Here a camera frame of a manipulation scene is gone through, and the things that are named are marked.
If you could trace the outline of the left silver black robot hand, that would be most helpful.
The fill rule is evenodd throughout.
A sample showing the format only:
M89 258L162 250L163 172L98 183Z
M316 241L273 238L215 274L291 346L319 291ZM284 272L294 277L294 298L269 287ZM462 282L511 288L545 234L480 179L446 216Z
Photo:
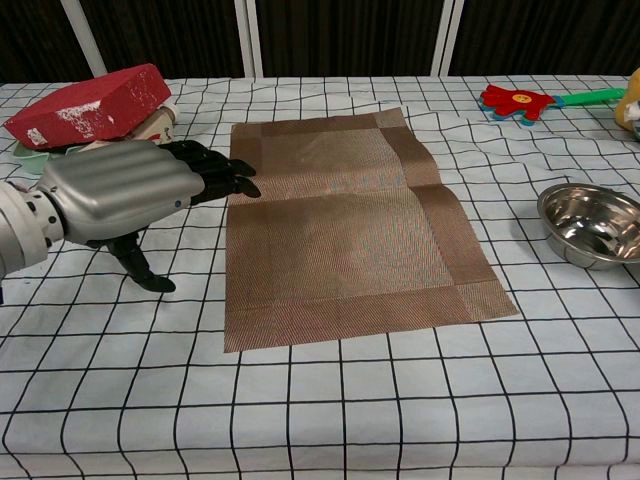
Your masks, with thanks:
M151 271L138 234L190 206L233 194L258 198L255 169L194 140L128 140L47 164L36 184L55 205L67 241L106 247L141 288L174 291Z

